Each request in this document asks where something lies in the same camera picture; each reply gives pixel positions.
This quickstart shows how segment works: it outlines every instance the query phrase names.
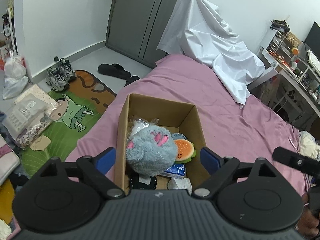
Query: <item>plastic bag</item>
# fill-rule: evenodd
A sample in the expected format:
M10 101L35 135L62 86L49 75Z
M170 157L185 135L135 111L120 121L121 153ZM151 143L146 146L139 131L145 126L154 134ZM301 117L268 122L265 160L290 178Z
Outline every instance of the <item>plastic bag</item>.
M151 122L148 122L140 117L132 116L131 122L133 122L133 127L131 129L131 132L129 134L132 136L142 130L143 128L146 128L150 125L157 125L159 119L153 119Z
M22 149L29 147L38 139L42 132L53 122L44 112L40 113L15 140L15 144Z
M28 83L26 68L23 66L21 56L13 56L10 52L10 58L4 65L4 89L3 99L9 99L19 95Z
M176 179L172 178L168 182L167 185L168 189L186 189L188 190L189 195L192 193L192 185L190 182L190 179L184 178L184 179Z
M14 140L18 135L41 113L46 109L47 103L36 98L34 95L27 95L18 104L13 106L7 117L3 121Z

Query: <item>white wall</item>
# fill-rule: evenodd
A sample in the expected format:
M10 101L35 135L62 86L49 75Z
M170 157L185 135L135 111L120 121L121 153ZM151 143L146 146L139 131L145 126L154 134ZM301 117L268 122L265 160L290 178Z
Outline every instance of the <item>white wall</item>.
M15 0L18 52L34 77L65 57L105 41L112 0Z
M305 40L313 23L320 25L320 0L208 0L247 45L257 52L270 26L269 20L284 20L299 39Z

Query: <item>cable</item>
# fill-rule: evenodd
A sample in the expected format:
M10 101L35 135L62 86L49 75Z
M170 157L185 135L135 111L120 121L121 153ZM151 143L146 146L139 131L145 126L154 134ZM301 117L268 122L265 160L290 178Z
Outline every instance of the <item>cable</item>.
M286 101L284 102L283 106L281 106L281 107L279 108L279 110L278 110L278 111L276 111L275 113L278 113L278 112L281 110L281 108L282 108L282 107L284 107L284 105L285 105L285 103L286 103L286 102L288 102L288 100L287 100L287 99L286 99Z

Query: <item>woven basket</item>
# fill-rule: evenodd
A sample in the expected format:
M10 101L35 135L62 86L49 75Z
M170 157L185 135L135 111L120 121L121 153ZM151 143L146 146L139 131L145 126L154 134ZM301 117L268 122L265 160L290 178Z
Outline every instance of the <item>woven basket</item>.
M292 32L287 33L287 40L295 47L297 48L301 41L297 38L296 35L294 35Z

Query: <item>white cloth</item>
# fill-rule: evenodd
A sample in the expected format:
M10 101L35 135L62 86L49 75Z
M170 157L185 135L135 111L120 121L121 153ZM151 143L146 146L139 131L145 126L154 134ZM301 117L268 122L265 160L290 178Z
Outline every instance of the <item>white cloth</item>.
M0 240L6 240L11 234L11 228L0 219Z
M316 161L320 161L320 146L315 138L307 131L299 133L299 153Z
M185 54L212 68L242 105L250 96L247 85L265 71L263 62L232 32L218 7L207 0L177 0L157 49Z

